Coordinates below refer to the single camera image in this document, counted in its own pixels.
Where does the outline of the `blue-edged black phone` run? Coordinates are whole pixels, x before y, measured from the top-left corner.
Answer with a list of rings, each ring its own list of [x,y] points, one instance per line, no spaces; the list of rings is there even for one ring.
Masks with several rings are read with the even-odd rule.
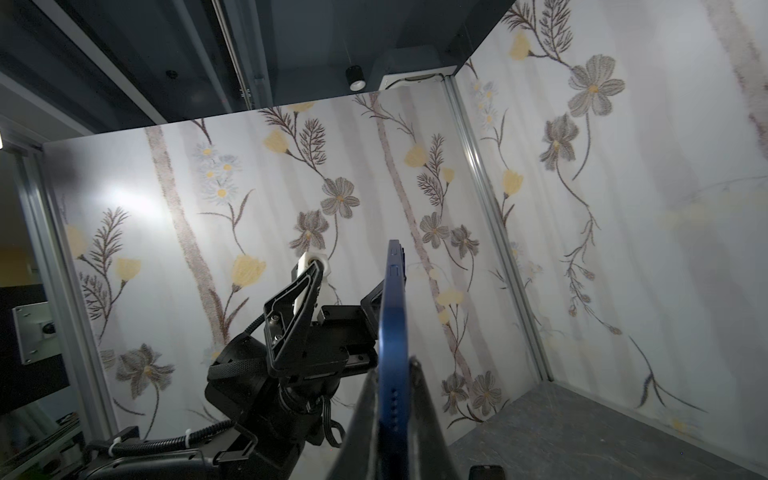
[[[379,318],[378,452],[382,479],[406,479],[410,384],[405,306],[405,254],[388,244]]]

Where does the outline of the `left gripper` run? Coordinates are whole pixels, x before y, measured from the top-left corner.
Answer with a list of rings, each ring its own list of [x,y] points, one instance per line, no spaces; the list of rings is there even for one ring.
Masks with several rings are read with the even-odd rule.
[[[311,260],[306,270],[265,304],[267,370],[285,384],[341,379],[378,365],[384,281],[360,300],[360,306],[320,307],[323,274],[323,264]]]

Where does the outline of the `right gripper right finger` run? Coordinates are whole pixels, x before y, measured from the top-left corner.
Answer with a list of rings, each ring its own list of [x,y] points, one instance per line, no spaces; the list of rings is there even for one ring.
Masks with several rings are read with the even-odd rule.
[[[409,478],[458,479],[421,363],[409,359]]]

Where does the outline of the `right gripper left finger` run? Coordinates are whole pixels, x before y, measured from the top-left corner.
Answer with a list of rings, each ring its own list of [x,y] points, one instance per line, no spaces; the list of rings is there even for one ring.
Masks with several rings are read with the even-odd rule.
[[[378,373],[366,375],[355,412],[346,431],[329,480],[376,479],[378,471]]]

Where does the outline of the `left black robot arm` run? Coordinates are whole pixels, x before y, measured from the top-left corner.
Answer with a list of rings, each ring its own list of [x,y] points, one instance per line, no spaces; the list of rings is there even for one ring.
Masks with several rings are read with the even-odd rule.
[[[206,400],[225,418],[162,440],[130,427],[85,448],[82,479],[286,479],[308,444],[341,447],[332,416],[342,379],[376,367],[383,287],[356,305],[326,305],[313,259],[268,300],[209,367]]]

